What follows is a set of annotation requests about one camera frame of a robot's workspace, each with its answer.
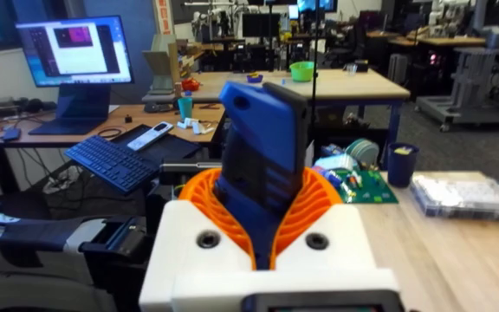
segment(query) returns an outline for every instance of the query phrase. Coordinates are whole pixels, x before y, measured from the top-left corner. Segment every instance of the green circuit board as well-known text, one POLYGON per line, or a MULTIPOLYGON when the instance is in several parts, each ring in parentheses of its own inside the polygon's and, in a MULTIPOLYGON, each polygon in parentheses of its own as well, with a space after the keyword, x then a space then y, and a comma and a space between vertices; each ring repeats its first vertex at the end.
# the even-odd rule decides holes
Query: green circuit board
POLYGON ((357 172, 361 176, 362 187, 354 187, 346 181, 346 176, 350 173, 348 170, 334 170, 348 186, 355 196, 348 194, 344 187, 338 189, 338 193, 342 197, 344 203, 347 204, 397 204, 398 199, 382 179, 380 172, 377 171, 360 171, 357 172))

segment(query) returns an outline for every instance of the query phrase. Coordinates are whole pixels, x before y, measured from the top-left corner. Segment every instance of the white remote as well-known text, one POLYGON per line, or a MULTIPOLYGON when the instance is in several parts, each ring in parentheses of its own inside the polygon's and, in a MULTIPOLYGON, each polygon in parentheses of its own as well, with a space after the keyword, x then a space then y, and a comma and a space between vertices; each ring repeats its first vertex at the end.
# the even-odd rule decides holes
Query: white remote
POLYGON ((144 134, 140 135, 136 140, 128 143, 128 147, 137 152, 142 148, 152 144, 155 140, 165 135, 172 130, 174 126, 168 122, 161 122, 154 128, 147 130, 144 134))

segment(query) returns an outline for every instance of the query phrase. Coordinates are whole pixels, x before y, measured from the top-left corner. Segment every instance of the black keyboard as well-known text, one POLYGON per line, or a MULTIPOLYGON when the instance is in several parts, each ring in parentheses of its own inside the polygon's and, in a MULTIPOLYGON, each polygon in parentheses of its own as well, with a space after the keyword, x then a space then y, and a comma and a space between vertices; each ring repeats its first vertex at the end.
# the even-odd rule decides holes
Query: black keyboard
POLYGON ((125 195, 148 182, 159 170, 128 147, 118 146, 99 135, 69 148, 65 154, 125 195))

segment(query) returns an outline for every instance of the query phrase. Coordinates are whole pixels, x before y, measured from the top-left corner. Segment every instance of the blue cup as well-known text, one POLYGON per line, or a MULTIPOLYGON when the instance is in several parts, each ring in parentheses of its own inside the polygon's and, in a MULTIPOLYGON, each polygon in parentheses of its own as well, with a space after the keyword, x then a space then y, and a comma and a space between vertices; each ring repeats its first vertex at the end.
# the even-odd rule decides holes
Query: blue cup
POLYGON ((191 118, 191 106, 192 106, 191 98, 178 99, 178 109, 180 109, 180 115, 182 116, 182 120, 186 118, 191 118))
POLYGON ((388 146, 388 183, 396 187, 407 187, 412 182, 419 149, 406 143, 392 143, 388 146), (396 153, 399 148, 411 150, 409 154, 396 153))

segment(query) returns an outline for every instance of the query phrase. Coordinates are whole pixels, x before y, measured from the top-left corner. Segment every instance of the wooden table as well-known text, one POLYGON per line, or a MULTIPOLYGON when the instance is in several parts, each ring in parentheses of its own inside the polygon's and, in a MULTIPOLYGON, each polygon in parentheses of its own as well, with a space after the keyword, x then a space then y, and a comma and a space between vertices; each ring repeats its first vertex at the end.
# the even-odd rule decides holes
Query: wooden table
MULTIPOLYGON (((416 174, 485 179, 480 172, 416 174)), ((428 218, 409 189, 392 190, 399 204, 357 206, 377 265, 394 271, 406 310, 499 311, 499 222, 428 218)))
MULTIPOLYGON (((221 104, 213 105, 217 109, 204 109, 204 106, 196 105, 193 110, 193 118, 199 120, 211 121, 211 127, 220 129, 224 123, 224 106, 221 104)), ((40 116, 41 120, 53 120, 54 114, 45 114, 40 116)), ((182 129, 176 127, 177 122, 180 121, 180 115, 174 112, 148 114, 144 112, 142 105, 125 105, 117 108, 109 114, 107 121, 95 128, 92 132, 86 135, 29 135, 30 130, 39 127, 40 124, 31 120, 22 120, 18 123, 18 128, 22 130, 21 138, 12 142, 4 143, 0 140, 0 186, 3 193, 19 191, 18 183, 12 175, 13 171, 10 166, 5 148, 59 148, 71 147, 92 135, 98 134, 101 130, 108 128, 119 128, 123 132, 127 132, 139 125, 155 126, 161 121, 166 121, 173 124, 175 127, 171 130, 170 134, 176 135, 179 138, 197 142, 202 146, 210 148, 211 157, 220 157, 220 142, 221 132, 212 131, 207 134, 196 135, 191 129, 182 129), (132 116, 132 123, 125 123, 125 117, 132 116)), ((9 125, 6 122, 0 122, 0 128, 9 125)))
POLYGON ((400 37, 397 37, 394 39, 390 39, 390 40, 388 40, 388 43, 398 45, 400 47, 414 47, 414 46, 418 45, 418 42, 414 42, 413 40, 409 40, 403 36, 400 36, 400 37))
POLYGON ((369 38, 390 38, 396 36, 401 36, 401 35, 398 33, 392 33, 390 31, 381 31, 381 30, 374 30, 367 32, 367 37, 369 38))
MULTIPOLYGON (((296 82, 291 74, 285 71, 260 72, 263 82, 273 82, 296 92, 308 99, 313 93, 313 83, 296 82)), ((387 80, 382 75, 369 69, 367 73, 349 75, 340 69, 319 69, 317 78, 316 104, 317 106, 358 106, 358 116, 365 115, 365 106, 390 106, 390 124, 386 143, 396 141, 399 129, 399 108, 409 97, 410 93, 399 85, 387 80)), ((214 103, 219 101, 219 95, 227 81, 235 81, 249 85, 246 74, 233 74, 231 72, 211 72, 192 74, 192 77, 203 83, 203 86, 191 98, 196 103, 214 103)), ((260 87, 262 83, 252 84, 260 87)), ((147 95, 143 102, 169 103, 170 95, 147 95)))
POLYGON ((484 38, 475 38, 475 37, 453 37, 453 38, 419 38, 418 42, 439 46, 439 47, 479 47, 483 46, 486 43, 484 38))

